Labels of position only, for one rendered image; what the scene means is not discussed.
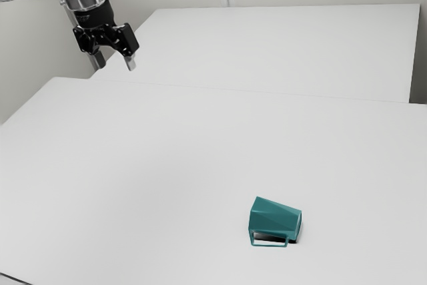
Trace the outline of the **teal faceted mug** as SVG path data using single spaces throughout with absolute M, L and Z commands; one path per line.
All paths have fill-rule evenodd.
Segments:
M 297 244 L 301 227 L 301 210 L 256 196 L 248 223 L 252 246 L 286 248 L 289 243 Z

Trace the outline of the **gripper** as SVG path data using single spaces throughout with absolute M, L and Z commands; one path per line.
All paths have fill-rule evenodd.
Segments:
M 123 25 L 115 23 L 109 0 L 88 11 L 74 11 L 73 14 L 77 21 L 73 34 L 80 50 L 87 54 L 95 70 L 104 68 L 106 61 L 94 34 L 85 29 L 94 29 L 102 25 L 113 26 L 110 29 L 110 47 L 121 54 L 129 71 L 136 68 L 135 54 L 139 49 L 138 40 L 129 23 Z

